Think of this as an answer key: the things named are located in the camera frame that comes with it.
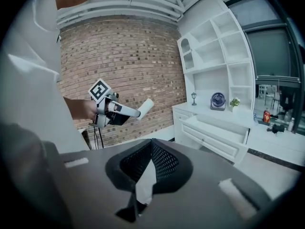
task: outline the window frame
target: window frame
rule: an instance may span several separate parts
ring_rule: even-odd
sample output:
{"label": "window frame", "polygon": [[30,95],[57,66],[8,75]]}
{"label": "window frame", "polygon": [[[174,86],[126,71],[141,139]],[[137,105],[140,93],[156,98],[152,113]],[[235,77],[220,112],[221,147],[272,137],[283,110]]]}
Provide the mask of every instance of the window frame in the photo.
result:
{"label": "window frame", "polygon": [[[240,2],[243,0],[229,0],[225,4],[227,7]],[[270,5],[273,7],[275,12],[279,15],[280,20],[270,20],[270,21],[263,21],[263,22],[257,22],[245,26],[241,26],[244,34],[246,36],[246,39],[248,40],[249,47],[251,54],[253,55],[253,50],[251,48],[251,44],[248,38],[247,33],[254,32],[254,31],[261,31],[265,29],[272,29],[272,28],[285,28],[287,32],[288,39],[292,43],[293,51],[296,55],[296,61],[297,61],[297,68],[298,68],[298,75],[299,77],[286,77],[286,76],[257,76],[256,72],[256,65],[255,60],[253,58],[254,63],[254,72],[255,72],[255,84],[269,84],[269,85],[277,85],[275,84],[278,80],[281,81],[282,86],[289,86],[293,88],[297,88],[298,91],[296,93],[295,103],[294,103],[294,114],[293,117],[295,118],[295,125],[293,127],[293,132],[296,133],[301,121],[302,117],[302,111],[303,111],[303,103],[304,103],[304,97],[305,97],[305,74],[304,74],[304,66],[303,66],[303,60],[301,51],[299,48],[299,43],[296,39],[296,36],[294,34],[292,25],[290,21],[288,20],[289,16],[281,6],[281,4],[278,2],[278,0],[267,0]]]}

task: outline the white shirt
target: white shirt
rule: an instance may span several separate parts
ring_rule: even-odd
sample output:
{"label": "white shirt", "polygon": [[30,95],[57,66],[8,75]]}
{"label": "white shirt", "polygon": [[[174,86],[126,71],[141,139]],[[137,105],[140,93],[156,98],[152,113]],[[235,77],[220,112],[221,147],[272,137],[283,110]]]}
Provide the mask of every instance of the white shirt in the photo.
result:
{"label": "white shirt", "polygon": [[57,87],[56,19],[55,0],[28,0],[11,25],[0,52],[0,118],[53,142],[60,153],[89,150]]}

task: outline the white ceiling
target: white ceiling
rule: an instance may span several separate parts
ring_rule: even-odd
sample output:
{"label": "white ceiling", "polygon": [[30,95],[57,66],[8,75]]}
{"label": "white ceiling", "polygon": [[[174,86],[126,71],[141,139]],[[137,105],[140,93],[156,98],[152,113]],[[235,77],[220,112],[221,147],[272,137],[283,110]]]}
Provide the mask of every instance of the white ceiling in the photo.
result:
{"label": "white ceiling", "polygon": [[105,15],[143,15],[176,23],[198,0],[89,0],[72,8],[59,10],[60,28],[87,18]]}

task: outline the brick wall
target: brick wall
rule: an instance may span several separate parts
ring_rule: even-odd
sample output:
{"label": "brick wall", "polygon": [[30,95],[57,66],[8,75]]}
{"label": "brick wall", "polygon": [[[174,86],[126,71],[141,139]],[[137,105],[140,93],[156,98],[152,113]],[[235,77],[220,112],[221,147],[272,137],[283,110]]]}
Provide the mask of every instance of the brick wall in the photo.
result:
{"label": "brick wall", "polygon": [[[142,121],[130,118],[123,126],[103,129],[105,146],[173,125],[172,106],[186,101],[179,37],[173,25],[131,16],[100,17],[62,29],[59,88],[64,97],[89,99],[88,89],[102,78],[126,106],[138,108],[147,98],[155,103]],[[94,140],[90,122],[75,125],[88,128]]]}

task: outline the potted plant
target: potted plant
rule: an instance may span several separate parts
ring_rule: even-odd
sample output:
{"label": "potted plant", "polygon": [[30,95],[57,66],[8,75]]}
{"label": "potted plant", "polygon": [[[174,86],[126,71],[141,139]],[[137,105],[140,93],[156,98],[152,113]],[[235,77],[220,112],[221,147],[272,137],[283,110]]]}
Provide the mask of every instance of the potted plant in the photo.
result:
{"label": "potted plant", "polygon": [[230,100],[230,107],[231,107],[232,112],[235,112],[239,108],[239,105],[240,105],[239,98],[235,97]]}

